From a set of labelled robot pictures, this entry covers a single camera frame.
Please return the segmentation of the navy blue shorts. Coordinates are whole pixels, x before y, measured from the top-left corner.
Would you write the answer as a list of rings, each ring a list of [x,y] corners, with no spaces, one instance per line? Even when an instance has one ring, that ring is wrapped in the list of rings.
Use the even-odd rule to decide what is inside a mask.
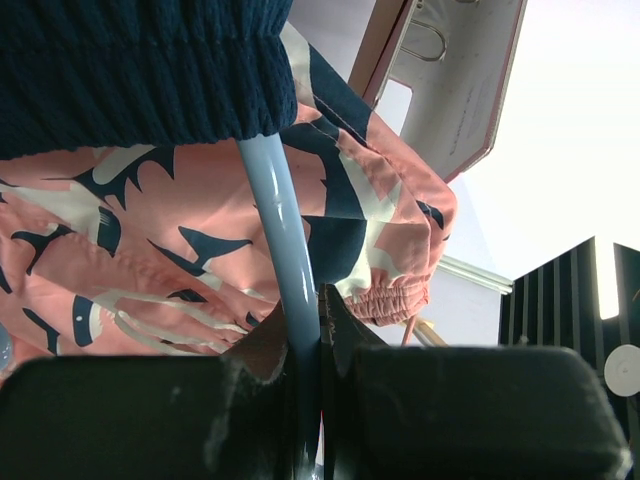
[[[287,1],[5,1],[1,156],[272,135],[297,100]]]

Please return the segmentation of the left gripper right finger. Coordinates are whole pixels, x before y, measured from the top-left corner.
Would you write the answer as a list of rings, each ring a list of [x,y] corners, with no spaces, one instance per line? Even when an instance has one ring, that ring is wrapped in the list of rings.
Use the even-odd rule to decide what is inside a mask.
[[[328,479],[623,479],[593,369],[549,347],[392,347],[319,293]]]

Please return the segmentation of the light blue plastic hanger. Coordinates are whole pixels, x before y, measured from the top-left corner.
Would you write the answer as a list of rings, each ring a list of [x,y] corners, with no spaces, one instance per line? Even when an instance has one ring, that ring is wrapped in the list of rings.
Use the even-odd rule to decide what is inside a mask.
[[[321,420],[321,329],[305,232],[280,136],[258,135],[237,146],[269,246],[295,366],[294,477],[311,479]]]

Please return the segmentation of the pink shark print shorts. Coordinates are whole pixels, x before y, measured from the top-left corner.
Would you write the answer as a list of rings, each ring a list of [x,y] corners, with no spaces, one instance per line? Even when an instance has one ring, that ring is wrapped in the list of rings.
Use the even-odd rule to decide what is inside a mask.
[[[377,326],[411,319],[452,231],[448,185],[292,26],[281,134],[315,281]],[[235,142],[83,148],[1,165],[1,364],[218,355],[280,298]]]

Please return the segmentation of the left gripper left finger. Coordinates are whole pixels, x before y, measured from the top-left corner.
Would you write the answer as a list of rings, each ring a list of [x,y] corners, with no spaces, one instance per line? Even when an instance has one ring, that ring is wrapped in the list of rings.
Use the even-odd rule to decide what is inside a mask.
[[[228,356],[29,361],[1,389],[1,475],[290,479],[285,341],[276,309]]]

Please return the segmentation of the pink wire hanger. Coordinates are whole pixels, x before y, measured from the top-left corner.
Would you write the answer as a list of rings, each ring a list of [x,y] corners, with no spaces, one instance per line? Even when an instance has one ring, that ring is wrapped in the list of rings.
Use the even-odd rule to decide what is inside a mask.
[[[404,328],[402,346],[408,346],[412,338],[415,338],[421,345],[426,347],[448,346],[448,343],[435,332],[433,324],[421,316],[415,315],[401,322],[401,325]]]

